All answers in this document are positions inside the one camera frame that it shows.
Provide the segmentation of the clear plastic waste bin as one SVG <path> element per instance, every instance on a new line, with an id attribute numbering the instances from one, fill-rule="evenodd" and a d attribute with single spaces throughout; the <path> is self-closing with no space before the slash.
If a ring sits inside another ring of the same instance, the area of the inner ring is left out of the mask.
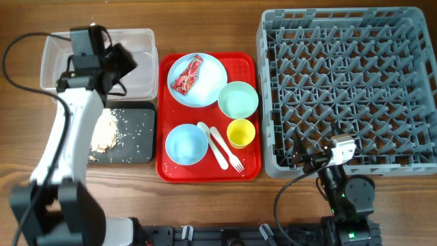
<path id="1" fill-rule="evenodd" d="M 110 29 L 114 44 L 120 43 L 130 52 L 137 67 L 121 79 L 127 89 L 125 96 L 108 96 L 109 100 L 153 100 L 158 93 L 158 51 L 151 29 Z M 48 37 L 44 45 L 40 68 L 40 87 L 56 92 L 56 81 L 67 68 L 72 54 L 71 44 Z"/>

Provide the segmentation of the yellow plastic cup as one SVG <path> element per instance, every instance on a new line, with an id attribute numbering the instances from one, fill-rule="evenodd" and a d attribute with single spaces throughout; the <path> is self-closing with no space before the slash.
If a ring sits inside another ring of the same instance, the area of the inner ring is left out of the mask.
<path id="1" fill-rule="evenodd" d="M 255 127 L 246 119 L 233 120 L 227 127 L 227 138 L 235 149 L 247 147 L 255 138 Z"/>

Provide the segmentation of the red snack wrapper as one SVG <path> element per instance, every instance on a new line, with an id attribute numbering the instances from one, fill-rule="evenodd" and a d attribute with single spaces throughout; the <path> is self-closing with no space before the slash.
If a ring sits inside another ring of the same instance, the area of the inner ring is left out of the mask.
<path id="1" fill-rule="evenodd" d="M 187 95 L 197 81 L 202 63 L 203 58 L 200 55 L 194 55 L 185 70 L 171 84 L 171 88 L 184 96 Z"/>

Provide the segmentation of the leftover rice and food scraps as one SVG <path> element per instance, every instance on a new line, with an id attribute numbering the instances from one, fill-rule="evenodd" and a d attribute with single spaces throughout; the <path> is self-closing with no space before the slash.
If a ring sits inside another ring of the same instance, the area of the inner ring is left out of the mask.
<path id="1" fill-rule="evenodd" d="M 117 145 L 117 127 L 118 119 L 113 115 L 110 109 L 103 109 L 101 116 L 98 118 L 92 138 L 91 154 L 88 160 L 96 162 L 98 158 L 96 153 L 106 153 L 107 150 L 113 149 Z"/>

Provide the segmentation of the mint green bowl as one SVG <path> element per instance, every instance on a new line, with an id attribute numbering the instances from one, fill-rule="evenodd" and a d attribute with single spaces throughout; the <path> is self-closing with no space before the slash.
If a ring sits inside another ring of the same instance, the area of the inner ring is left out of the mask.
<path id="1" fill-rule="evenodd" d="M 243 81 L 228 83 L 218 95 L 220 110 L 232 119 L 248 118 L 255 113 L 258 104 L 255 88 Z"/>

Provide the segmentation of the black plastic waste tray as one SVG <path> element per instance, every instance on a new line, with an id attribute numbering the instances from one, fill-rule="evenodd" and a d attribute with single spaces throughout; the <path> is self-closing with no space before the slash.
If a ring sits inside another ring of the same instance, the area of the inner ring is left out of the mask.
<path id="1" fill-rule="evenodd" d="M 111 101 L 110 109 L 118 119 L 117 145 L 106 153 L 96 153 L 92 163 L 147 163 L 154 158 L 156 141 L 156 110 L 149 101 Z"/>

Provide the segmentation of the small light blue bowl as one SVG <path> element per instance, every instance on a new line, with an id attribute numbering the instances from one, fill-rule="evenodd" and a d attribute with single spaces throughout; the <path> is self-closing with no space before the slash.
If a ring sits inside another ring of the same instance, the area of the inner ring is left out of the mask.
<path id="1" fill-rule="evenodd" d="M 165 141 L 167 156 L 176 164 L 194 165 L 206 155 L 206 134 L 194 124 L 181 124 L 170 131 Z"/>

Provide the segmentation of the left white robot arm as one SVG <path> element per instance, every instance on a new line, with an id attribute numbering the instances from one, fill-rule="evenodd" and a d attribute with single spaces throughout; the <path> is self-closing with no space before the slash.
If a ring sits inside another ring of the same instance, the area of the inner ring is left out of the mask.
<path id="1" fill-rule="evenodd" d="M 137 218 L 107 217 L 86 187 L 96 123 L 112 87 L 136 62 L 100 25 L 75 27 L 68 41 L 73 53 L 56 83 L 57 114 L 45 151 L 29 184 L 11 192 L 14 239 L 29 245 L 148 245 Z"/>

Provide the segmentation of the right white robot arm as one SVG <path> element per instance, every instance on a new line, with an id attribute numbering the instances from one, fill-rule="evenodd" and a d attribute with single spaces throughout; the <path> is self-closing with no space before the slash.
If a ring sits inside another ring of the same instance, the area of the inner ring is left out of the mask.
<path id="1" fill-rule="evenodd" d="M 305 176 L 318 175 L 318 189 L 332 211 L 321 219 L 325 245 L 377 245 L 380 239 L 368 218 L 374 212 L 375 183 L 361 174 L 346 174 L 344 165 L 354 156 L 355 140 L 338 127 L 333 133 L 328 147 L 310 154 L 295 130 L 292 163 L 302 164 Z"/>

